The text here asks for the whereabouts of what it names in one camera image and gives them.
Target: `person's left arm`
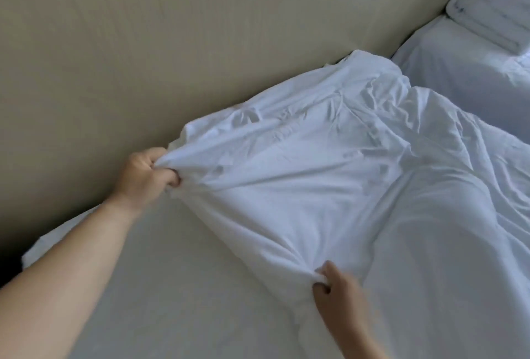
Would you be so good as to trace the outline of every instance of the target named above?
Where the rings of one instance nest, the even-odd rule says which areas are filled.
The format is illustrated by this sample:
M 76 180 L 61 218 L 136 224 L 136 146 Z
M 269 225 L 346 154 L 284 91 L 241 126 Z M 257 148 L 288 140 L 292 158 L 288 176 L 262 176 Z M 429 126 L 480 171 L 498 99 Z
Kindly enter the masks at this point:
M 41 259 L 0 289 L 0 357 L 66 357 L 101 297 L 132 224 L 167 184 L 166 152 L 130 156 L 112 195 Z

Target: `white fabric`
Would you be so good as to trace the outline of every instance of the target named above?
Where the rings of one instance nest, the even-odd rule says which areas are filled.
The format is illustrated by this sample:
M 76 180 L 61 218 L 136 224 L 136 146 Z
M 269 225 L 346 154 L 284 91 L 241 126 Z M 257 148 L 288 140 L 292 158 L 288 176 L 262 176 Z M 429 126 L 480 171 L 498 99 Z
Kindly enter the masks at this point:
M 87 213 L 43 236 L 27 267 Z M 301 359 L 291 315 L 185 205 L 134 226 L 72 359 Z
M 450 0 L 447 14 L 514 54 L 530 49 L 530 0 Z
M 368 290 L 392 357 L 527 358 L 530 146 L 356 51 L 186 125 L 157 165 L 339 357 L 311 296 L 326 259 Z
M 530 143 L 530 54 L 514 56 L 446 17 L 419 29 L 394 54 L 412 85 Z

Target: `person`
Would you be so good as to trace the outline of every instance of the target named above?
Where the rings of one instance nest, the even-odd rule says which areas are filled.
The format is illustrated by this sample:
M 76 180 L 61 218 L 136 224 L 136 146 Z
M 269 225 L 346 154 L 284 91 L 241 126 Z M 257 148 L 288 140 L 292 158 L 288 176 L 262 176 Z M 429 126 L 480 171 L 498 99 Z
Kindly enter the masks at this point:
M 0 289 L 0 357 L 67 357 L 101 297 L 129 229 L 178 174 L 153 168 L 166 153 L 131 155 L 114 191 L 40 260 Z M 369 334 L 366 303 L 357 281 L 326 262 L 316 284 L 316 306 L 346 359 L 383 359 Z

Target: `hand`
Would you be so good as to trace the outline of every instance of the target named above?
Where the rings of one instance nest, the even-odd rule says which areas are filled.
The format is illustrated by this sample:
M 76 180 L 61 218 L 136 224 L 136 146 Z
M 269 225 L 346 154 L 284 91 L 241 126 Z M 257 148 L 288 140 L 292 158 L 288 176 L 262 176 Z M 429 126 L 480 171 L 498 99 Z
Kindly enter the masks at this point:
M 165 148 L 155 147 L 131 154 L 108 201 L 140 213 L 160 195 L 166 185 L 178 186 L 180 178 L 176 171 L 153 168 L 155 161 L 166 152 Z
M 326 276 L 328 285 L 314 284 L 313 296 L 320 316 L 346 355 L 352 344 L 369 338 L 369 310 L 359 282 L 342 273 L 334 263 L 325 262 L 317 269 Z

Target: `beige wall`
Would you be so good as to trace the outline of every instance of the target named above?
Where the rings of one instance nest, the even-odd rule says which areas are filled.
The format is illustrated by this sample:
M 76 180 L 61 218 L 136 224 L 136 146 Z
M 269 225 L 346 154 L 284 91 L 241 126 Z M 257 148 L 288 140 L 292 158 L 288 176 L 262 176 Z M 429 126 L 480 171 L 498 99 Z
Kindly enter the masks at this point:
M 0 0 L 0 249 L 109 190 L 133 150 L 355 48 L 390 55 L 447 0 Z

